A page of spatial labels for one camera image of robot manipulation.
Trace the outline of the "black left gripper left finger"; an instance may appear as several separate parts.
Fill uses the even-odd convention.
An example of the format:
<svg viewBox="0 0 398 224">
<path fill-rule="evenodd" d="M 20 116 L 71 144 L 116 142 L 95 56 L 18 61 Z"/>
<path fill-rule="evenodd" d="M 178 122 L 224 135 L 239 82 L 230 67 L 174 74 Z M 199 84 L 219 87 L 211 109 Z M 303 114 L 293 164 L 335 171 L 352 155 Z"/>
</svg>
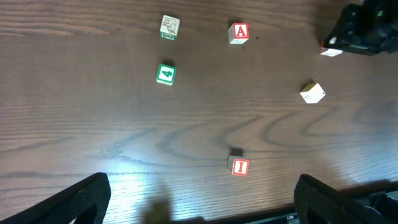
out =
<svg viewBox="0 0 398 224">
<path fill-rule="evenodd" d="M 1 224 L 102 224 L 110 198 L 108 176 L 97 172 Z"/>
</svg>

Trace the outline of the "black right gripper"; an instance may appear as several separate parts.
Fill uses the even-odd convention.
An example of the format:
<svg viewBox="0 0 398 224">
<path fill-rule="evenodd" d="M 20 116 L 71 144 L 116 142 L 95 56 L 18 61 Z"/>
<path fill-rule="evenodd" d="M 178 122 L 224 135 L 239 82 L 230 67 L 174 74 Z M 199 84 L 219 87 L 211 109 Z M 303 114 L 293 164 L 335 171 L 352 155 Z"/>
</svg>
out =
<svg viewBox="0 0 398 224">
<path fill-rule="evenodd" d="M 323 41 L 329 49 L 361 55 L 397 51 L 397 0 L 367 0 L 349 4 Z"/>
</svg>

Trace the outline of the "plain engraved wooden block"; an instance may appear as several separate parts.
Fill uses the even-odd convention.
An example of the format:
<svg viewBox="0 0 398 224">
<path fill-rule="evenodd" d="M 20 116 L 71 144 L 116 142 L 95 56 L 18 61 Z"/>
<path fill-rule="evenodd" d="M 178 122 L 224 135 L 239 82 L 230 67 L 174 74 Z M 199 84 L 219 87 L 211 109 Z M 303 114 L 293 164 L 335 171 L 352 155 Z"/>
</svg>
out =
<svg viewBox="0 0 398 224">
<path fill-rule="evenodd" d="M 327 57 L 335 57 L 339 54 L 342 54 L 343 51 L 339 49 L 329 49 L 323 46 L 323 42 L 320 44 L 320 55 L 324 55 Z"/>
</svg>

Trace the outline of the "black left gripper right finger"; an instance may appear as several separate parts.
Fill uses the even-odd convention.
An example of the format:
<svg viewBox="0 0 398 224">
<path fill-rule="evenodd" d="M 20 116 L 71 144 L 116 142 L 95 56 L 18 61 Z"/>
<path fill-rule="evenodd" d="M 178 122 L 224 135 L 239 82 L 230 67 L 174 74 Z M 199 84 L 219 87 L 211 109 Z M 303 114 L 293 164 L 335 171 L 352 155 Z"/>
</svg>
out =
<svg viewBox="0 0 398 224">
<path fill-rule="evenodd" d="M 385 223 L 380 214 L 344 196 L 308 174 L 295 186 L 294 205 L 301 224 Z"/>
</svg>

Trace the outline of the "red letter A wooden block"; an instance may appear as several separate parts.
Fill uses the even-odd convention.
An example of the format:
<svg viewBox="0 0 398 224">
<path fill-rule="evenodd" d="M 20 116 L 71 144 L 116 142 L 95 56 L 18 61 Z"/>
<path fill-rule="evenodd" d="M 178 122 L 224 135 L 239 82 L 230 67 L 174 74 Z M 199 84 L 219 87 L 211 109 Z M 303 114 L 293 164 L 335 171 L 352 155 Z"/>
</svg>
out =
<svg viewBox="0 0 398 224">
<path fill-rule="evenodd" d="M 243 44 L 249 39 L 248 23 L 233 23 L 228 29 L 230 44 Z"/>
</svg>

